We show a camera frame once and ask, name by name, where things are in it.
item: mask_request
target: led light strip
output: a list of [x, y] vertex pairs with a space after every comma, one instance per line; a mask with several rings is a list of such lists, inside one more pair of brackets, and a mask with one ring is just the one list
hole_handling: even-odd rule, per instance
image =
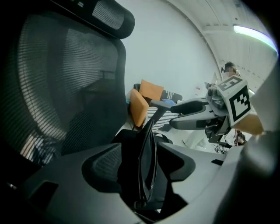
[[250, 93], [255, 94], [251, 89], [249, 89]]
[[264, 42], [268, 46], [272, 47], [278, 53], [277, 47], [275, 46], [274, 42], [267, 35], [257, 30], [253, 30], [247, 27], [242, 27], [237, 25], [234, 25], [233, 29], [236, 33], [244, 34]]

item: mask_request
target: orange pillow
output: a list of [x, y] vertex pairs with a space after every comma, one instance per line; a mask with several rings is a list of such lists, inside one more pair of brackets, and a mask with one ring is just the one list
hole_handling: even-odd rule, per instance
[[154, 85], [142, 79], [139, 93], [143, 97], [148, 97], [152, 100], [160, 100], [163, 91], [162, 86]]

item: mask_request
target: orange cushion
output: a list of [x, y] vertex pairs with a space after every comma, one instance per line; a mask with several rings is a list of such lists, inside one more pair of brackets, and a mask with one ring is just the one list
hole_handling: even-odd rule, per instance
[[136, 89], [132, 89], [130, 94], [130, 112], [137, 127], [143, 124], [148, 108], [149, 105], [143, 96]]
[[160, 100], [163, 91], [162, 86], [154, 85], [142, 79], [139, 93], [143, 97], [148, 97], [152, 100]]

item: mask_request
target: black mesh backrest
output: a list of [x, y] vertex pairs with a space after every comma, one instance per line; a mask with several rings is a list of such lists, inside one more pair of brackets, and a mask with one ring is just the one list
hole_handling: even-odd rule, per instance
[[115, 1], [91, 1], [98, 5], [95, 18], [103, 21], [97, 29], [43, 2], [19, 14], [22, 23], [4, 51], [0, 90], [1, 140], [39, 165], [108, 144], [124, 124], [125, 48], [116, 33], [101, 29], [112, 24], [118, 30], [126, 21], [118, 19], [131, 14]]
[[133, 15], [115, 0], [56, 0], [62, 7], [118, 39], [134, 29]]

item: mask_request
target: ceiling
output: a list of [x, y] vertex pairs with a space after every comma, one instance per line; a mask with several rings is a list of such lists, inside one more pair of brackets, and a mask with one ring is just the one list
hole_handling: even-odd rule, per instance
[[277, 61], [278, 54], [265, 43], [234, 32], [233, 25], [268, 31], [239, 0], [168, 0], [197, 28], [212, 50], [219, 69], [233, 62], [249, 87], [256, 91]]

